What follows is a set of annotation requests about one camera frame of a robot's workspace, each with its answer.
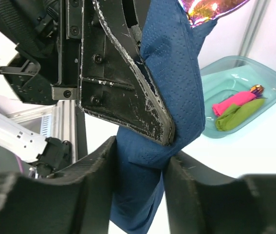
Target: dotted fabric texture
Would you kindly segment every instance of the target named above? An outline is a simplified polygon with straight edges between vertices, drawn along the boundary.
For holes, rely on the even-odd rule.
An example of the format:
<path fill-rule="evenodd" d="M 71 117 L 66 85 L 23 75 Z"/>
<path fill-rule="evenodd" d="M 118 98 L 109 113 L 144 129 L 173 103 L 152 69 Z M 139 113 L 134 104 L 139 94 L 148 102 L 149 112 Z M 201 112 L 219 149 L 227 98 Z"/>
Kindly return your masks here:
<path fill-rule="evenodd" d="M 198 54 L 216 21 L 194 29 L 178 0 L 152 0 L 141 55 L 176 125 L 175 141 L 161 146 L 129 129 L 117 133 L 118 187 L 111 220 L 129 234 L 146 234 L 162 200 L 162 169 L 205 127 Z"/>

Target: green cloth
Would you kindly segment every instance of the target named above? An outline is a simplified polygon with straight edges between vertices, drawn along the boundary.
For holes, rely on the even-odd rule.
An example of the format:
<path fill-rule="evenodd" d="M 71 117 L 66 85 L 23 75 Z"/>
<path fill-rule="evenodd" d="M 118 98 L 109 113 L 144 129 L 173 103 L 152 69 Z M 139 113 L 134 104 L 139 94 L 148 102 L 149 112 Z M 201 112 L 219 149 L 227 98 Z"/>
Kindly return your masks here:
<path fill-rule="evenodd" d="M 264 98 L 259 98 L 242 106 L 232 104 L 221 116 L 217 118 L 216 128 L 218 131 L 230 131 L 236 128 L 249 116 L 256 112 L 264 104 L 264 102 Z"/>

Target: black strap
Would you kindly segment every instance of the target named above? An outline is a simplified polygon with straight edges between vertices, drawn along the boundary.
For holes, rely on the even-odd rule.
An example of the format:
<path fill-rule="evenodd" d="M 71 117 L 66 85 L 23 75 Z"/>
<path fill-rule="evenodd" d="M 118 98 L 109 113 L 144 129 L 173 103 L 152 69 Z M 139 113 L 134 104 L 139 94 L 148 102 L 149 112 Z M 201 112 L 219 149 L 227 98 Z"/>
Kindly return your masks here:
<path fill-rule="evenodd" d="M 22 50 L 37 58 L 46 58 L 52 52 L 53 43 L 39 45 L 33 26 L 11 0 L 0 0 L 0 17 Z"/>

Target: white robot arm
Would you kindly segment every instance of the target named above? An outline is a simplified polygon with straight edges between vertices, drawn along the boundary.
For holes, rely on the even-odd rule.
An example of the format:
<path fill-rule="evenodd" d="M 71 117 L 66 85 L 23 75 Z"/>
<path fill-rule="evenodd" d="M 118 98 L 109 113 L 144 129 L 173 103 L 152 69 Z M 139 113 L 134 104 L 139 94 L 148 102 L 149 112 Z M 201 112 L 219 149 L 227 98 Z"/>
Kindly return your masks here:
<path fill-rule="evenodd" d="M 0 146 L 23 161 L 27 163 L 37 161 L 37 157 L 43 154 L 47 143 L 45 136 L 29 131 L 0 114 Z"/>

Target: metal bar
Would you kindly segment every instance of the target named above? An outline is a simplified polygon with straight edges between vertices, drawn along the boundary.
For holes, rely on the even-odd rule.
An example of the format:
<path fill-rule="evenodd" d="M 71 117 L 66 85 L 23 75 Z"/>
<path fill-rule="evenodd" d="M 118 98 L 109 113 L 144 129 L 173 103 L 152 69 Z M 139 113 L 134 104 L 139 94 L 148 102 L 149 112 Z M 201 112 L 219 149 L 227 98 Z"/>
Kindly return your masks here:
<path fill-rule="evenodd" d="M 75 163 L 87 155 L 85 114 L 77 107 L 75 100 L 60 101 L 53 108 L 51 136 L 69 141 Z"/>
<path fill-rule="evenodd" d="M 239 50 L 239 56 L 247 57 L 249 55 L 269 3 L 270 0 L 256 0 Z"/>
<path fill-rule="evenodd" d="M 47 145 L 46 137 L 26 129 L 0 114 L 0 146 L 31 163 L 37 160 Z"/>

